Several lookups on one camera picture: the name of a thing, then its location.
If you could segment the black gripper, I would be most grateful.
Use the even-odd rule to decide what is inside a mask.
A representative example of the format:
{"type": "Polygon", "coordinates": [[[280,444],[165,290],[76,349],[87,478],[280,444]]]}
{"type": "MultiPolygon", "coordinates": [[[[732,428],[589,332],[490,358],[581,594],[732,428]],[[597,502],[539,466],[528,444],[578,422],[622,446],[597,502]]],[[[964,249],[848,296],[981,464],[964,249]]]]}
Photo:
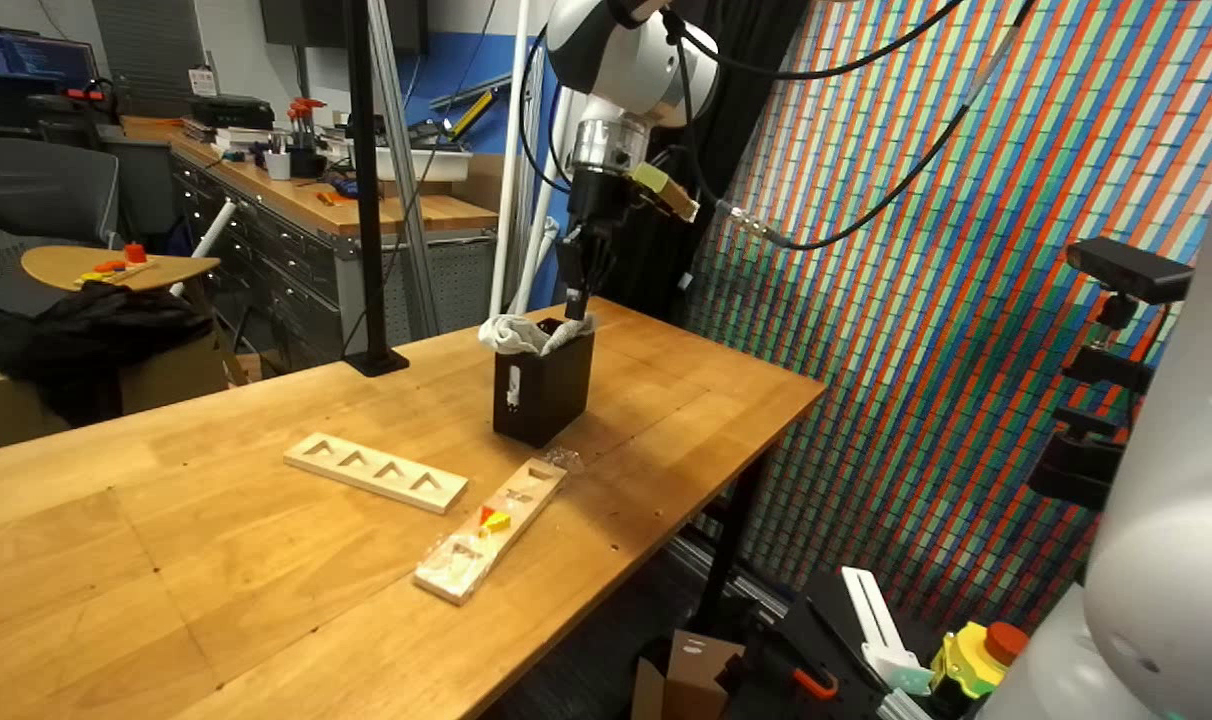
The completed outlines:
{"type": "Polygon", "coordinates": [[[569,195],[572,226],[562,238],[565,287],[578,296],[637,296],[646,265],[654,261],[650,195],[607,170],[584,170],[569,195]]]}

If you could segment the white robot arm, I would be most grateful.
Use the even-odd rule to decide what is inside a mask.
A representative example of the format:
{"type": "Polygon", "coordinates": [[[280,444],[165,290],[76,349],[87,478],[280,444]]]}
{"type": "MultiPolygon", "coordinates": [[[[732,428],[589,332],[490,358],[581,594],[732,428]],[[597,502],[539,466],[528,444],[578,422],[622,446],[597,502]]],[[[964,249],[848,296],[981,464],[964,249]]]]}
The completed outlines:
{"type": "Polygon", "coordinates": [[[562,273],[581,305],[604,275],[604,249],[642,195],[694,225],[701,199],[654,156],[656,127],[690,127],[713,98],[718,39],[685,22],[667,0],[565,0],[545,30],[554,72],[584,96],[569,146],[569,210],[562,273]]]}

